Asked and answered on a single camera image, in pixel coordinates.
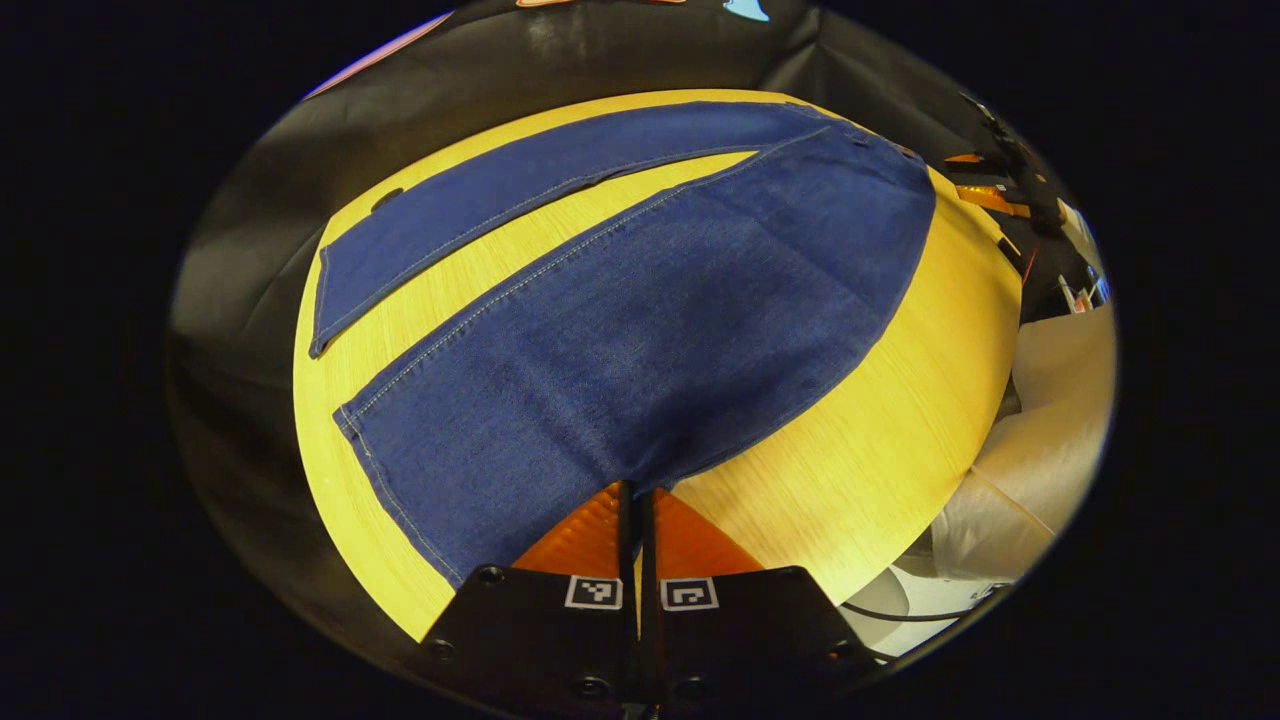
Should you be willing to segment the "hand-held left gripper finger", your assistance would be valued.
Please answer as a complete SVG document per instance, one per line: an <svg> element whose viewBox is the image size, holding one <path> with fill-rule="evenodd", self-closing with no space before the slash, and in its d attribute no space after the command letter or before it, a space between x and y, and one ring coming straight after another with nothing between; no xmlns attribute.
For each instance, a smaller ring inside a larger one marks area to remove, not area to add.
<svg viewBox="0 0 1280 720"><path fill-rule="evenodd" d="M517 562L476 566L421 641L421 678L493 717L625 716L637 641L632 547L621 482Z"/></svg>
<svg viewBox="0 0 1280 720"><path fill-rule="evenodd" d="M813 717L881 665L801 566L671 577L667 498L640 498L640 691L658 717Z"/></svg>

